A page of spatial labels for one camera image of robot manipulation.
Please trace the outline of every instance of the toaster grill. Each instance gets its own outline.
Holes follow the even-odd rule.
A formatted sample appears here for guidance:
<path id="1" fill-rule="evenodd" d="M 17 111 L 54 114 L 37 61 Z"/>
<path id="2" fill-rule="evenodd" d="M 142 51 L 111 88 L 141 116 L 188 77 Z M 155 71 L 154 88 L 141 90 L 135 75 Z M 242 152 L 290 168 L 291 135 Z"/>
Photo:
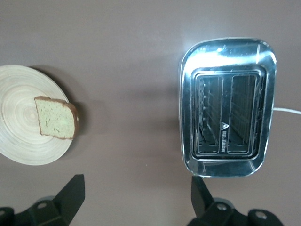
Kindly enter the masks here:
<path id="1" fill-rule="evenodd" d="M 195 157 L 253 157 L 260 133 L 261 77 L 200 73 L 195 81 Z"/>

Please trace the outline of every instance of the bread crust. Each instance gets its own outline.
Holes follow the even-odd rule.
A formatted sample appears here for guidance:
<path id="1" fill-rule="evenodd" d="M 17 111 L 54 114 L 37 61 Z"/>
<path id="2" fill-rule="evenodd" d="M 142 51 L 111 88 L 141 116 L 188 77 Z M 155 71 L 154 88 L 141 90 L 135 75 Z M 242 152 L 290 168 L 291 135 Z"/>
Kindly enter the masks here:
<path id="1" fill-rule="evenodd" d="M 61 99 L 52 99 L 50 97 L 45 97 L 45 96 L 38 96 L 38 97 L 35 97 L 34 100 L 45 100 L 45 101 L 50 101 L 50 102 L 57 102 L 57 103 L 61 103 L 64 107 L 68 107 L 73 115 L 73 121 L 74 121 L 74 134 L 71 138 L 61 138 L 61 137 L 57 137 L 57 136 L 53 136 L 53 137 L 56 137 L 58 139 L 61 139 L 61 140 L 66 140 L 66 139 L 74 139 L 75 136 L 77 135 L 78 131 L 79 131 L 79 123 L 78 123 L 78 112 L 76 110 L 76 107 L 71 104 L 71 103 L 67 103 L 65 100 L 61 100 Z M 39 128 L 40 128 L 40 134 L 43 135 L 43 136 L 48 136 L 48 135 L 45 135 L 45 134 L 42 134 L 41 133 L 41 126 L 40 126 L 40 116 L 38 114 L 38 117 L 39 117 Z"/>

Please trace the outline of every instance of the table surface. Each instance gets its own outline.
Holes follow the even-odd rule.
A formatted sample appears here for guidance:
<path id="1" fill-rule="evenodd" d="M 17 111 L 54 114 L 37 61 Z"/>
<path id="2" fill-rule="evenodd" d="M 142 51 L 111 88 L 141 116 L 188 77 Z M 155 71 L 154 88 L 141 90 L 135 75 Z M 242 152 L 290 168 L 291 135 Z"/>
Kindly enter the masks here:
<path id="1" fill-rule="evenodd" d="M 0 65 L 54 79 L 81 130 L 59 160 L 27 166 L 0 155 L 0 206 L 20 212 L 84 174 L 72 226 L 184 226 L 195 217 L 181 157 L 178 65 L 195 43 L 267 41 L 277 57 L 275 106 L 301 110 L 301 1 L 3 0 Z M 246 178 L 205 179 L 238 211 L 301 222 L 300 116 L 274 112 L 267 157 Z"/>

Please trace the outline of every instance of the round plate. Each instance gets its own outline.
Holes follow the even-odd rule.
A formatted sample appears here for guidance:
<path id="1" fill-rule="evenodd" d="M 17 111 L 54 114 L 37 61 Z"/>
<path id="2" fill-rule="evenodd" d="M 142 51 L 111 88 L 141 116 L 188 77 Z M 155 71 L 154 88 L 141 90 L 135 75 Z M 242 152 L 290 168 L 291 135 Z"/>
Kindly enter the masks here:
<path id="1" fill-rule="evenodd" d="M 72 140 L 40 134 L 34 98 L 68 99 L 49 77 L 29 67 L 0 66 L 0 152 L 26 165 L 44 165 L 60 158 Z"/>

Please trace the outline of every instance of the toaster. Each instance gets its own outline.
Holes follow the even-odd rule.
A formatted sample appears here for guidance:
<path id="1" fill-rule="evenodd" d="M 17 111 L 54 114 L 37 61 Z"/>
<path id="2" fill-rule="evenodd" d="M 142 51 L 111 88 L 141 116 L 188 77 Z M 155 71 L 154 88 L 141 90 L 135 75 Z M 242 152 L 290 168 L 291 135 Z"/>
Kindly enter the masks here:
<path id="1" fill-rule="evenodd" d="M 263 164 L 271 126 L 276 57 L 255 38 L 203 41 L 180 64 L 183 161 L 202 177 L 240 177 Z"/>

